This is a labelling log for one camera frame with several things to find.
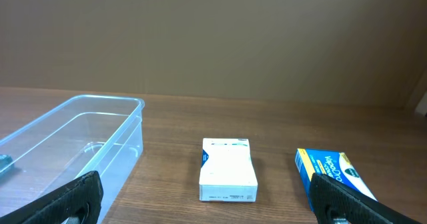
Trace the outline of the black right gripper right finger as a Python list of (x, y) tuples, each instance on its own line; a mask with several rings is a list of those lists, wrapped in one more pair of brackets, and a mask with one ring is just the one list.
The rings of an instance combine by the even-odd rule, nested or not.
[(312, 175), (309, 199), (321, 224), (420, 224), (326, 174)]

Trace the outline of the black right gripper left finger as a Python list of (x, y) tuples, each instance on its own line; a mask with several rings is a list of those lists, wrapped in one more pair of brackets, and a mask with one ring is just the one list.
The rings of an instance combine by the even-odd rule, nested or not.
[(4, 224), (92, 224), (99, 219), (103, 186), (90, 171), (35, 201), (1, 217)]

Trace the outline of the blue VapoDrops lozenge box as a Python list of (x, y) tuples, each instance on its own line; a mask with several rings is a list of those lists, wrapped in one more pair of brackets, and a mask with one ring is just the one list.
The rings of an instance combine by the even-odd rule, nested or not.
[(295, 163), (308, 199), (312, 175), (319, 173), (326, 174), (377, 201), (344, 152), (298, 148)]

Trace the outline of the white medicine box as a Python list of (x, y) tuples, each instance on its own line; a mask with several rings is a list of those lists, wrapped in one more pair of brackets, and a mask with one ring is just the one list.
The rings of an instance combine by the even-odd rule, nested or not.
[(204, 138), (199, 174), (199, 200), (256, 201), (258, 180), (248, 139)]

